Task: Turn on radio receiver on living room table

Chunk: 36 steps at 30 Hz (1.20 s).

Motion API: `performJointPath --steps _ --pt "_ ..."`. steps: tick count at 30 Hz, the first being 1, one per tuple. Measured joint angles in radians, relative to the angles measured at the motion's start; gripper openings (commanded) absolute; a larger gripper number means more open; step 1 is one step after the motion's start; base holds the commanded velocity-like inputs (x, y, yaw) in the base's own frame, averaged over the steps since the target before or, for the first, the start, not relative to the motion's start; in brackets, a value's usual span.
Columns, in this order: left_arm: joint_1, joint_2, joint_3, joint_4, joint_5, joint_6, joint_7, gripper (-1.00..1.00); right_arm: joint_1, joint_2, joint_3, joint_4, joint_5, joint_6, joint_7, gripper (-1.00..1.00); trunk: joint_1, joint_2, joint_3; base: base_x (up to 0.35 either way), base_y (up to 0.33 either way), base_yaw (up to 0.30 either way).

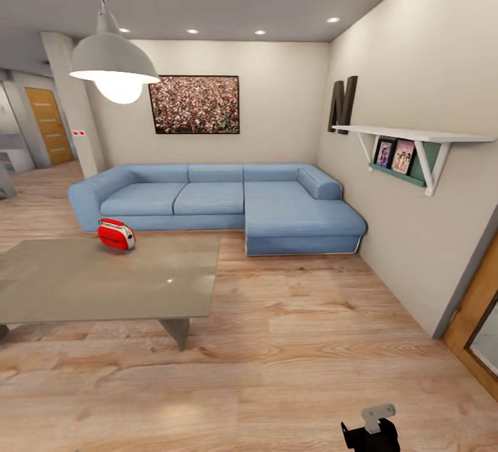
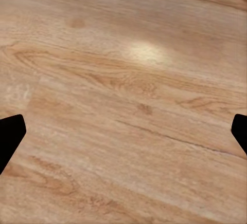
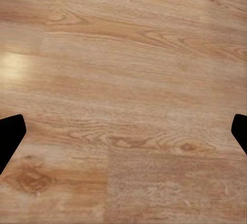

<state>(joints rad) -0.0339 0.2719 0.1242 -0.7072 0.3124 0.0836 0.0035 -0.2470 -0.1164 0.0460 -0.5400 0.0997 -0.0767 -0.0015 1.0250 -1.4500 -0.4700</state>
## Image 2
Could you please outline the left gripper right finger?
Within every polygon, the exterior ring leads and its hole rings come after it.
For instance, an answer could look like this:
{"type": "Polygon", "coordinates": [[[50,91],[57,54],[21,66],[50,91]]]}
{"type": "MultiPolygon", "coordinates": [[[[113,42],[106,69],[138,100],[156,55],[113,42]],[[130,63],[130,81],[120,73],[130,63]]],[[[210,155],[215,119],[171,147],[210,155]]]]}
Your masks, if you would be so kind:
{"type": "Polygon", "coordinates": [[[247,154],[247,116],[236,114],[232,123],[232,134],[247,154]]]}

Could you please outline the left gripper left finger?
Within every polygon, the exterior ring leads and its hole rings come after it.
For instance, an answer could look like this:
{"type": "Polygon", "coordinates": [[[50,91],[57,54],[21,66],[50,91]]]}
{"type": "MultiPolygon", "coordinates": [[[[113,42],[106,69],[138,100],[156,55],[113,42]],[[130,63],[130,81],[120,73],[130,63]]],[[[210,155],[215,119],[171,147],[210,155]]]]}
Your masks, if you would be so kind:
{"type": "Polygon", "coordinates": [[[0,119],[0,175],[26,133],[21,114],[0,119]]]}

